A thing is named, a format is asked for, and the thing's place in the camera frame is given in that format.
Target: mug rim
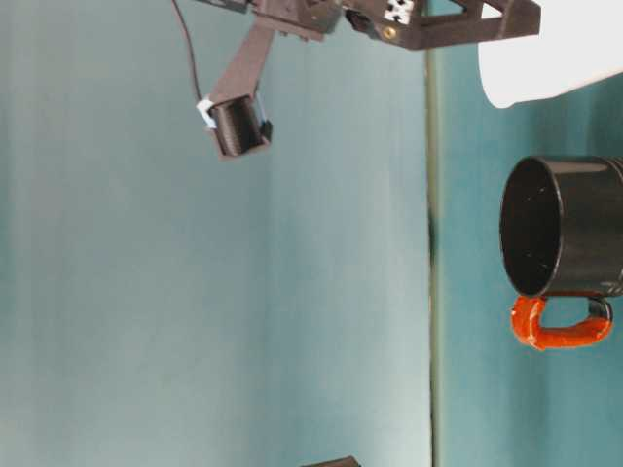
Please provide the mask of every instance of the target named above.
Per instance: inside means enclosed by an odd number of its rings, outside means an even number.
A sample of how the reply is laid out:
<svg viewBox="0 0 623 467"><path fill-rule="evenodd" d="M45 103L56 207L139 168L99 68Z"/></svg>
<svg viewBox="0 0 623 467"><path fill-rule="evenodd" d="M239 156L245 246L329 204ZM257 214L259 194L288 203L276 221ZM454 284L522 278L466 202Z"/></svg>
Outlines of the mug rim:
<svg viewBox="0 0 623 467"><path fill-rule="evenodd" d="M506 275L508 277L508 279L510 280L511 284L513 285L514 289L519 292L521 295L525 296L525 297L531 297L531 298L535 298L535 297L544 297L548 295L548 290L550 288L550 286L552 285L552 282L554 281L557 273L558 273L558 269L560 266L560 262L561 262L561 257L563 255L563 245L565 243L565 238L563 235L563 213L564 213L564 209L563 209L563 198L562 198L562 194L561 194L561 188L560 185L558 184L558 180L556 179L556 177L554 176L554 172L552 171L552 169L550 168L549 164L547 163L547 161L549 161L549 159L547 158L543 158L540 156L528 156L525 157L523 159L521 159L520 161L518 161L514 166L513 169L510 172L510 175L508 175L508 178L506 179L506 183L504 184L504 191L502 194L502 198L501 198L501 203L500 203L500 208L499 208L499 226L498 226L498 234L499 234L499 249L500 249L500 253L502 256L502 262L504 263L504 270L506 272ZM529 291L528 293L526 292L526 290L522 290L522 287L519 287L517 284L517 281L515 280L515 278L510 274L509 272L509 267L508 267L508 258L507 255L505 253L504 250L504 241L503 241L503 234L502 234L502 225L503 225L503 221L504 221L504 217L502 216L503 213L503 208L504 208L504 203L506 202L507 196L508 196L508 185L513 177L513 175L515 174L515 172L517 171L518 168L520 168L520 166L526 164L526 163L537 163L541 168L545 169L545 172L547 173L547 177L549 178L550 183L552 183L552 186L554 187L554 193L556 195L556 203L557 203L557 214L558 214L558 222L559 222L559 235L558 235L558 248L556 251L556 260L554 261L554 265L551 268L551 271L547 277L547 280L544 282L544 284L542 285L542 287L539 287L537 289L536 292L533 291Z"/></svg>

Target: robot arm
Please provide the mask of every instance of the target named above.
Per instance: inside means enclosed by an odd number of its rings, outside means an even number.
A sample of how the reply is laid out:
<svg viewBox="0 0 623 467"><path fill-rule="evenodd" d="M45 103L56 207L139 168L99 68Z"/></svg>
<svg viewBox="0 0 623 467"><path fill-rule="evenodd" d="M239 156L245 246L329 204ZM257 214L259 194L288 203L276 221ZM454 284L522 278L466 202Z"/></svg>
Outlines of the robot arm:
<svg viewBox="0 0 623 467"><path fill-rule="evenodd" d="M257 89L274 36L273 29L256 19L214 90L197 104L222 159L242 156L271 143L272 125Z"/></svg>
<svg viewBox="0 0 623 467"><path fill-rule="evenodd" d="M250 3L257 17L214 90L197 105L223 159L271 144L272 125L257 88L276 31L322 41L344 11L354 30L421 50L538 34L540 26L540 7L532 0L451 0L462 11L441 16L425 14L427 0L197 1L239 13ZM499 15L482 18L485 5Z"/></svg>
<svg viewBox="0 0 623 467"><path fill-rule="evenodd" d="M410 50L432 49L538 34L540 7L532 0L452 0L454 15L427 16L425 0L344 0L353 29ZM499 11L482 18L483 6Z"/></svg>

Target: black cylinder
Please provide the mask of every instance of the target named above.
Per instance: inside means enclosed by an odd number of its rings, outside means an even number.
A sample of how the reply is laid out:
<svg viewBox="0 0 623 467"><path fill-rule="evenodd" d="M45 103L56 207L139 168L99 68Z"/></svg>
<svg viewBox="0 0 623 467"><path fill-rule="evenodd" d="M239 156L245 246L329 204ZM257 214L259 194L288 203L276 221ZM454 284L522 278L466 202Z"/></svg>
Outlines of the black cylinder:
<svg viewBox="0 0 623 467"><path fill-rule="evenodd" d="M506 183L499 232L520 294L623 294L623 161L523 159Z"/></svg>
<svg viewBox="0 0 623 467"><path fill-rule="evenodd" d="M226 156L241 156L264 143L250 97L241 97L213 107L216 136Z"/></svg>

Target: white object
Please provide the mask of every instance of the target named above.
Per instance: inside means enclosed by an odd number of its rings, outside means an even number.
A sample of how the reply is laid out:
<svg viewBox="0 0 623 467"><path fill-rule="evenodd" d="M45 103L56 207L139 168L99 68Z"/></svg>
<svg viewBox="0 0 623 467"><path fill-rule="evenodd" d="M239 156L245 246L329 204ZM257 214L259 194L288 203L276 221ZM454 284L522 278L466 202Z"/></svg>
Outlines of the white object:
<svg viewBox="0 0 623 467"><path fill-rule="evenodd" d="M210 113L209 113L210 109L212 108L212 105L214 105L212 101L210 101L210 99L206 97L205 99L200 100L197 103L197 110L199 110L199 113L202 115L203 119L205 120L205 124L207 125L207 127L210 129L215 129L216 122L214 121L212 117L210 117Z"/></svg>
<svg viewBox="0 0 623 467"><path fill-rule="evenodd" d="M536 0L538 36L482 43L480 78L498 108L555 97L623 72L623 1ZM483 18L499 15L488 5Z"/></svg>

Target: teal backdrop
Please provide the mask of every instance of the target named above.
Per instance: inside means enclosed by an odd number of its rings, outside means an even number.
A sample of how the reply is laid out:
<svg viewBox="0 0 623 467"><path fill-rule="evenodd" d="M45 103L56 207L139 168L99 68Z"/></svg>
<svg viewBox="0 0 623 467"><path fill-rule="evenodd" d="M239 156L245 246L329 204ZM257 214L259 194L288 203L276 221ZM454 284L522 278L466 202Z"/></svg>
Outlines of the teal backdrop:
<svg viewBox="0 0 623 467"><path fill-rule="evenodd" d="M181 0L207 92L251 17ZM0 2L0 465L430 463L424 57L280 38L222 163L168 1Z"/></svg>

